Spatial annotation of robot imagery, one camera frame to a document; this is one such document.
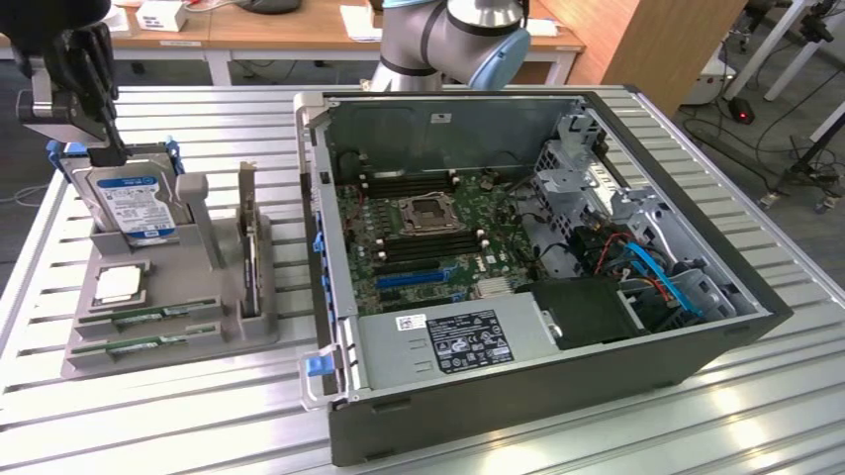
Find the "slotted aluminum table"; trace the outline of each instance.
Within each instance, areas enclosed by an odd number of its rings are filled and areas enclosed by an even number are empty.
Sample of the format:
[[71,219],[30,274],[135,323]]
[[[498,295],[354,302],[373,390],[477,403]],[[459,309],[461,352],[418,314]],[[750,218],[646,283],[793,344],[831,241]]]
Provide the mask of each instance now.
[[[843,291],[649,101],[620,87],[596,92],[795,306],[795,317],[677,387],[378,463],[333,467],[325,413],[305,412],[299,403],[297,358],[315,348],[293,114],[303,89],[123,89],[118,125],[126,142],[174,136],[184,168],[209,173],[215,216],[234,212],[238,163],[259,166],[258,198],[274,224],[282,340],[242,356],[62,381],[91,220],[56,176],[0,301],[8,333],[0,469],[438,475],[845,470]],[[636,181],[637,168],[610,146],[622,174]]]

